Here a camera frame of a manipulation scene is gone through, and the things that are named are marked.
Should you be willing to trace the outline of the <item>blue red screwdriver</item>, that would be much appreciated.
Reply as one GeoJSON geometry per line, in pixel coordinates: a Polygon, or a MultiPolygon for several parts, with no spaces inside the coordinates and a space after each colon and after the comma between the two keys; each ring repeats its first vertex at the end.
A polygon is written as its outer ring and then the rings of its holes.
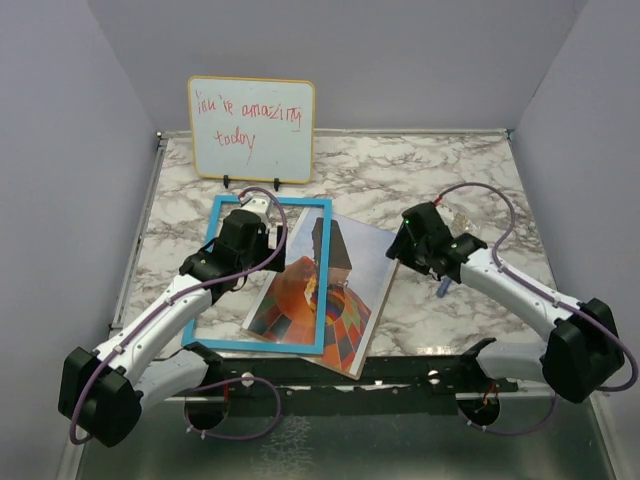
{"type": "Polygon", "coordinates": [[[444,277],[441,280],[440,285],[439,285],[439,287],[438,287],[438,289],[436,291],[437,297],[438,298],[443,298],[448,293],[448,290],[449,290],[451,284],[452,284],[452,280],[450,278],[448,278],[448,277],[444,277]]]}

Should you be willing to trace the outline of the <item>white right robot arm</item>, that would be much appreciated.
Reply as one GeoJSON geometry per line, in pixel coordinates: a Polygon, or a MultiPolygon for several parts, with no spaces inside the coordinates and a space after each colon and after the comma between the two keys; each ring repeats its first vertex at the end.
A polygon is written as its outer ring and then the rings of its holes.
{"type": "Polygon", "coordinates": [[[423,275],[447,277],[506,308],[533,331],[534,343],[482,341],[459,367],[461,383],[481,391],[498,379],[545,383],[563,399],[580,403],[619,371],[624,353],[610,308],[581,302],[510,269],[488,245],[453,236],[432,202],[405,210],[388,258],[423,275]]]}

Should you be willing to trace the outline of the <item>hot air balloon photo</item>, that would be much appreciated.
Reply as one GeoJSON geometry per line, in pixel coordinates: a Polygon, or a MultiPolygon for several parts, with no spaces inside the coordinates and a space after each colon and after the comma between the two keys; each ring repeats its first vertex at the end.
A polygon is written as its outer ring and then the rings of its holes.
{"type": "MultiPolygon", "coordinates": [[[[270,274],[242,324],[256,339],[315,340],[323,212],[306,208],[290,234],[285,269],[270,274]]],[[[324,350],[306,359],[351,379],[361,376],[397,263],[386,256],[395,234],[335,214],[330,225],[324,350]]]]}

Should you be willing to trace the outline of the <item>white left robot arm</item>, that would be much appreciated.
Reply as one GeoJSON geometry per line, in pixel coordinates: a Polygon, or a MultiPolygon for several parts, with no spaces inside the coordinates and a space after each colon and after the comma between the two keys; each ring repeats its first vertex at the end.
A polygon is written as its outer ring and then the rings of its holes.
{"type": "Polygon", "coordinates": [[[59,412],[69,419],[69,439],[95,439],[112,447],[126,438],[142,414],[137,384],[168,342],[193,318],[256,271],[282,271],[288,228],[276,228],[269,245],[267,222],[240,208],[219,235],[189,255],[177,275],[136,320],[93,350],[72,350],[63,362],[59,412]]]}

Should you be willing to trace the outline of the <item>blue picture frame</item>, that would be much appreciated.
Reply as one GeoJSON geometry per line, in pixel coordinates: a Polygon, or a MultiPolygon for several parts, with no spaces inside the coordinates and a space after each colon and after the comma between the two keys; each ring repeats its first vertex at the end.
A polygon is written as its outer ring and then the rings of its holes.
{"type": "Polygon", "coordinates": [[[324,325],[326,314],[326,298],[328,287],[329,253],[331,238],[332,201],[322,198],[279,197],[278,201],[283,206],[315,207],[322,208],[324,215],[321,218],[321,257],[318,262],[317,274],[317,301],[316,301],[316,325],[315,343],[313,345],[273,343],[264,341],[241,341],[197,338],[195,334],[195,320],[191,320],[184,327],[181,345],[186,347],[193,342],[199,342],[203,346],[214,351],[241,351],[274,354],[300,354],[320,355],[324,351],[324,325]]]}

